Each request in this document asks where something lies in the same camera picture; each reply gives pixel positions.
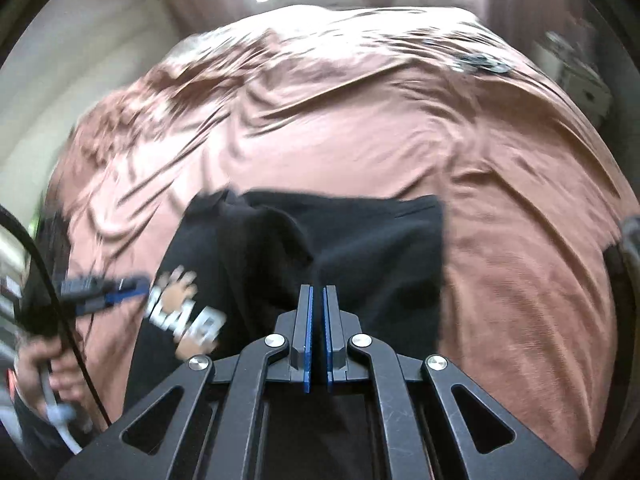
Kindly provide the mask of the person left hand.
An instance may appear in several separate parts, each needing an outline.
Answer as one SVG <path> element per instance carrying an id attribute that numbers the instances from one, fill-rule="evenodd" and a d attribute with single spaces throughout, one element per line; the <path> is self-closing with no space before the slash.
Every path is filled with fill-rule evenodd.
<path id="1" fill-rule="evenodd" d="M 41 417 L 46 417 L 46 400 L 40 372 L 48 371 L 49 386 L 67 403 L 84 404 L 88 388 L 73 351 L 60 337 L 34 337 L 18 347 L 14 363 L 16 388 L 22 400 Z"/>

